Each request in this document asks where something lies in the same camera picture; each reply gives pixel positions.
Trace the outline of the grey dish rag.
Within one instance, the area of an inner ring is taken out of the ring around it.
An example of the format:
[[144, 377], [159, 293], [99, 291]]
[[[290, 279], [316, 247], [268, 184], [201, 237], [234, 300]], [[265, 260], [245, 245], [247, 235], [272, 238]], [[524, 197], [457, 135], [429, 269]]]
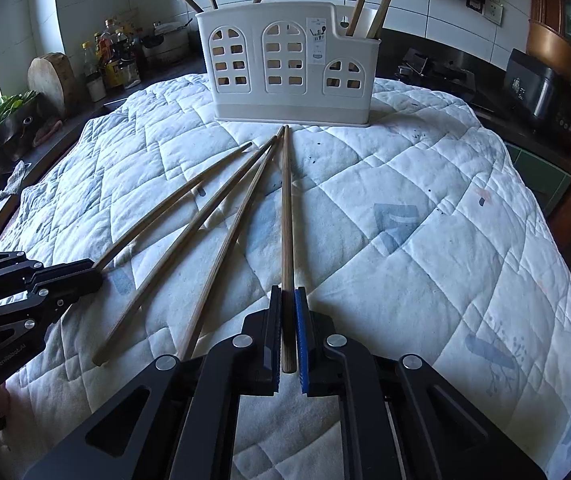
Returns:
[[0, 201], [13, 195], [20, 195], [20, 190], [23, 187], [23, 180], [25, 180], [28, 175], [30, 167], [31, 163], [24, 162], [23, 160], [20, 160], [16, 164], [12, 174], [8, 177], [8, 182], [6, 182], [5, 187], [0, 191]]

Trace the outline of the metal bowl with greens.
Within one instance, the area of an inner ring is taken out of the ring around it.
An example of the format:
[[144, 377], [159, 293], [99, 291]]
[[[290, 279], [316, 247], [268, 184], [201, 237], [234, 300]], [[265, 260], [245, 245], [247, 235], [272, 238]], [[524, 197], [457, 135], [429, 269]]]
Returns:
[[35, 115], [37, 96], [37, 92], [30, 90], [0, 97], [0, 146], [14, 136], [26, 117]]

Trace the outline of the white quilted cloth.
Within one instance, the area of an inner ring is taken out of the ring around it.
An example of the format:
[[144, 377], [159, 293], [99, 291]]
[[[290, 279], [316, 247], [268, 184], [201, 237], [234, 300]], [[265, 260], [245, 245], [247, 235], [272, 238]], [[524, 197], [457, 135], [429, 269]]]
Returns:
[[[220, 122], [204, 76], [129, 96], [23, 190], [0, 250], [46, 266], [98, 259], [186, 180], [272, 124]], [[571, 471], [571, 274], [505, 144], [462, 100], [395, 80], [374, 84], [366, 128], [292, 130], [295, 280], [311, 309], [372, 353], [415, 353], [551, 479]], [[210, 217], [110, 361], [92, 358], [226, 167], [110, 264], [98, 295], [54, 324], [12, 376], [0, 471], [22, 478], [155, 358], [176, 353], [240, 206]]]

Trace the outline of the small white jar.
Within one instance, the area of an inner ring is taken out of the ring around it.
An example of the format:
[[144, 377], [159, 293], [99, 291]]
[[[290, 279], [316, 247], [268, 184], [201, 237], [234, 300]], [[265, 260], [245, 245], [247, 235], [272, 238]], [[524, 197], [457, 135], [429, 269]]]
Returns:
[[86, 77], [86, 87], [93, 103], [100, 102], [106, 97], [103, 78], [100, 73], [93, 73]]

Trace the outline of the round wooden cutting board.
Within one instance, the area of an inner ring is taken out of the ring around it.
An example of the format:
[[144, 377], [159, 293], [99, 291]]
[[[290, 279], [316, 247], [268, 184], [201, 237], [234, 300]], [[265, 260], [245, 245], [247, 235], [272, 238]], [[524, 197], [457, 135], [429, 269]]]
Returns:
[[42, 94], [63, 118], [78, 112], [77, 79], [64, 53], [50, 52], [34, 58], [28, 67], [27, 81], [28, 88]]

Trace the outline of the oil bottle yellow label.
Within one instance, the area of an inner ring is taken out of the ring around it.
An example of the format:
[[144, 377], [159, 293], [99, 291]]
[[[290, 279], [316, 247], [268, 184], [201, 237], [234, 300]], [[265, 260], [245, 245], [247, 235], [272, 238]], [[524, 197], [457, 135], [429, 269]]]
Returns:
[[127, 54], [128, 38], [120, 27], [116, 27], [113, 18], [108, 18], [104, 25], [99, 46], [105, 84], [108, 90], [116, 90], [125, 87], [122, 60]]

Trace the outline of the metal cooking pot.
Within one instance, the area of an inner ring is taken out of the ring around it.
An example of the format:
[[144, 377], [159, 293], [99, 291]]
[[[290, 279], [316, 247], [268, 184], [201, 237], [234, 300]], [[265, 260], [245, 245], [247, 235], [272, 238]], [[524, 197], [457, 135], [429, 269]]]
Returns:
[[178, 21], [155, 23], [153, 28], [140, 40], [143, 53], [150, 61], [174, 61], [189, 51], [189, 26]]

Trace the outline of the white plastic utensil holder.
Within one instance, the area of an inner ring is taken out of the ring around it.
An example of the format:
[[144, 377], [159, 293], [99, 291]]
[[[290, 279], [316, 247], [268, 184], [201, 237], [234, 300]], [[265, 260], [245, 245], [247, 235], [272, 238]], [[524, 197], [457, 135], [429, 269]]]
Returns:
[[197, 14], [220, 120], [362, 126], [369, 120], [379, 40], [375, 18], [326, 1], [226, 6]]

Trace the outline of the black rice cooker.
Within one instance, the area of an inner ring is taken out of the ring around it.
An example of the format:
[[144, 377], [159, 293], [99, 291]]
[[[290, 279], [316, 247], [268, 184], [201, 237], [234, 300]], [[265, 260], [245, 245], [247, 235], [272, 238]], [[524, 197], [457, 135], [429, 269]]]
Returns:
[[571, 151], [571, 83], [545, 63], [513, 49], [503, 80], [512, 109], [542, 144]]

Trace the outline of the copper pot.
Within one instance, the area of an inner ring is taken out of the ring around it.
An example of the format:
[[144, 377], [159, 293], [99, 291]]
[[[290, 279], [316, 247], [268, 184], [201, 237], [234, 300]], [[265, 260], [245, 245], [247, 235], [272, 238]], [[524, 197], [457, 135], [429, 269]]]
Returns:
[[529, 22], [526, 53], [571, 81], [571, 44], [551, 27]]

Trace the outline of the white wall socket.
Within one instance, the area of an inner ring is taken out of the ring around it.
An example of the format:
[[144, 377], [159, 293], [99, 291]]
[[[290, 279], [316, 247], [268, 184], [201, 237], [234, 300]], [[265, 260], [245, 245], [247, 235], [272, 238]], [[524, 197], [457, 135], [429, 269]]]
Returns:
[[486, 18], [487, 21], [490, 21], [500, 27], [503, 18], [503, 5], [494, 0], [486, 0], [483, 9], [483, 17]]

